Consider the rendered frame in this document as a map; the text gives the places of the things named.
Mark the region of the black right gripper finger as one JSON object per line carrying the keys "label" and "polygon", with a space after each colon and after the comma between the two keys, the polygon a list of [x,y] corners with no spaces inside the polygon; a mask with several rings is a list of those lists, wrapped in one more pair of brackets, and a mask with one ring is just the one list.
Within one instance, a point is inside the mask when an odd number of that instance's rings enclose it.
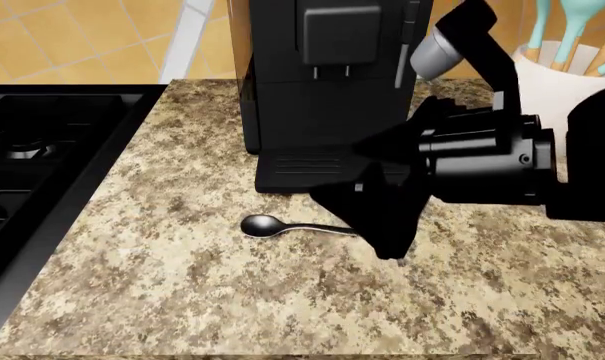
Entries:
{"label": "black right gripper finger", "polygon": [[466,106],[456,104],[452,98],[429,96],[413,113],[410,119],[378,134],[354,143],[356,155],[375,161],[409,164],[419,154],[419,141],[423,132],[435,126],[446,116],[464,113]]}
{"label": "black right gripper finger", "polygon": [[393,185],[380,164],[369,164],[356,179],[318,185],[309,194],[362,237],[379,259],[400,260],[415,239],[432,184],[423,167]]}

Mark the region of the white utensil holder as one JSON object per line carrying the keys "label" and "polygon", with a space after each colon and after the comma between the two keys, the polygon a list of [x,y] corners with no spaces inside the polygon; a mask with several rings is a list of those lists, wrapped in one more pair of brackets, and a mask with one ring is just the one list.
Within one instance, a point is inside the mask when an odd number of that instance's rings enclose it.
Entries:
{"label": "white utensil holder", "polygon": [[605,75],[583,75],[599,51],[583,44],[578,46],[568,71],[552,70],[550,65],[559,46],[559,41],[543,41],[537,62],[527,59],[525,47],[520,46],[512,59],[518,74],[522,113],[539,116],[542,127],[554,131],[558,179],[567,182],[567,116],[581,101],[605,89]]}

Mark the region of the black coffee machine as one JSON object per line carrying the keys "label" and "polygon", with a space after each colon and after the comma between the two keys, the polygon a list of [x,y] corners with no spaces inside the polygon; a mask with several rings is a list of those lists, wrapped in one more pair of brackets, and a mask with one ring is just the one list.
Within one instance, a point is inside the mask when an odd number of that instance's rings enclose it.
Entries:
{"label": "black coffee machine", "polygon": [[255,189],[356,179],[353,145],[407,119],[434,0],[227,0]]}

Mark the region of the silver metal spoon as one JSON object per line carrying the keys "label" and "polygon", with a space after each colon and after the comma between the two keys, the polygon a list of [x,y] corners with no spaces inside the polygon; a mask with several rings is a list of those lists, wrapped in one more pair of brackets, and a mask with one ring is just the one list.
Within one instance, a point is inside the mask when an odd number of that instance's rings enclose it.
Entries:
{"label": "silver metal spoon", "polygon": [[240,223],[241,231],[253,238],[270,238],[291,230],[313,230],[325,233],[336,233],[357,236],[355,230],[348,227],[336,227],[323,224],[288,224],[271,215],[248,215]]}

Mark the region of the black gas cooktop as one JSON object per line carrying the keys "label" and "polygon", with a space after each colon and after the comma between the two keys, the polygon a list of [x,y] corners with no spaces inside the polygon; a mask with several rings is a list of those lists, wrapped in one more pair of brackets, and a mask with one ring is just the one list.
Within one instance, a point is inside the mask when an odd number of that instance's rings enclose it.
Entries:
{"label": "black gas cooktop", "polygon": [[[0,329],[164,89],[0,85]],[[36,140],[55,154],[5,158]]]}

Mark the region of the silver cooktop burner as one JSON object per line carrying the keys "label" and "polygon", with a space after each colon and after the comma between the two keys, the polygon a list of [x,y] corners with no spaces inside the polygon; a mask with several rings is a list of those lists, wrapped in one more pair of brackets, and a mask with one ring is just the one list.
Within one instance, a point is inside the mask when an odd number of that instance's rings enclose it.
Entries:
{"label": "silver cooktop burner", "polygon": [[12,160],[32,160],[49,158],[54,155],[57,146],[44,140],[36,140],[32,143],[18,143],[8,146],[5,158]]}

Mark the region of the white wall trim strip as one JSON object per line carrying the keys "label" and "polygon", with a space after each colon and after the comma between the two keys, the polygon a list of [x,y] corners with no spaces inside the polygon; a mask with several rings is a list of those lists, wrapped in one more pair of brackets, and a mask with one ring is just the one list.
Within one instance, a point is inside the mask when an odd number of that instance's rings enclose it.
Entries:
{"label": "white wall trim strip", "polygon": [[225,19],[226,0],[182,0],[171,40],[159,71],[158,83],[176,79],[212,79],[204,56],[202,38],[210,21]]}

